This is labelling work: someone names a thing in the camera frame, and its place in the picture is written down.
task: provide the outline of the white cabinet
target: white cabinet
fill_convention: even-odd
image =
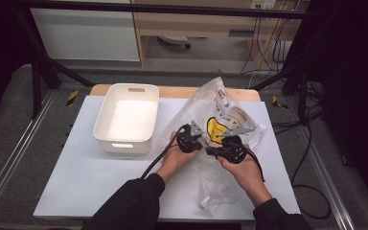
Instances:
[[[131,12],[32,9],[32,13],[51,58],[139,61]]]

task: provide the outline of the metal rail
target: metal rail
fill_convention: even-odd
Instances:
[[[19,142],[11,153],[11,156],[9,157],[7,163],[2,168],[2,171],[0,172],[0,196],[4,192],[9,181],[11,180],[14,170],[22,159],[22,156],[25,153],[27,147],[31,143],[38,127],[40,126],[47,111],[49,110],[52,99],[54,98],[56,93],[56,90],[50,90],[48,92],[43,101],[43,106],[40,110],[40,113],[38,113],[35,119],[29,122],[28,127],[26,128],[25,132],[23,133],[22,137],[20,138]]]
[[[297,106],[294,100],[291,100],[289,97],[286,97],[286,100],[294,118],[298,120],[299,117],[297,115]],[[305,126],[300,126],[299,128],[304,141],[307,143],[310,138],[308,128]],[[315,172],[318,175],[318,179],[321,183],[322,189],[324,190],[325,195],[331,203],[333,215],[335,216],[335,219],[339,224],[339,228],[343,230],[354,230],[355,226],[351,220],[351,216],[349,215],[348,210],[346,209],[345,204],[343,203],[343,200],[340,197],[336,186],[334,185],[334,181],[321,158],[321,154],[318,152],[318,149],[316,148],[313,141],[311,141],[310,144],[309,157],[315,169]]]
[[[70,1],[43,1],[43,0],[17,0],[14,4],[21,7],[37,9],[56,9],[95,12],[155,12],[200,14],[242,17],[267,17],[288,19],[317,19],[324,18],[326,14],[311,11],[272,11],[235,8],[192,7],[174,5],[151,4],[124,4],[124,3],[97,3],[97,2],[70,2]]]

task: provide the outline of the plastic bag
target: plastic bag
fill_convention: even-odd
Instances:
[[[222,79],[216,78],[201,86],[166,126],[158,148],[168,145],[171,133],[195,121],[204,131],[202,138],[210,146],[221,144],[219,135],[228,128],[251,128],[240,135],[252,150],[259,146],[265,126],[256,123],[230,95],[226,94]],[[220,204],[234,203],[242,194],[230,172],[223,169],[215,157],[202,149],[195,159],[194,170],[200,179],[199,207],[214,214]]]

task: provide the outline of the person's right hand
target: person's right hand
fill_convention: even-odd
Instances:
[[[157,173],[167,183],[181,168],[183,168],[188,162],[196,158],[198,150],[184,153],[177,145],[177,139],[174,139],[172,146],[166,152],[163,163]]]
[[[239,164],[232,164],[220,156],[218,161],[224,169],[234,175],[255,207],[272,199],[271,194],[265,187],[258,165],[250,155],[247,154]]]

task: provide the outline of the person's left hand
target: person's left hand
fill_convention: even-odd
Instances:
[[[172,147],[169,148],[166,155],[164,156],[163,163],[157,173],[163,178],[164,182],[167,183],[172,176],[183,168],[189,161],[196,157],[197,150],[185,153],[177,145],[177,141],[172,142]]]

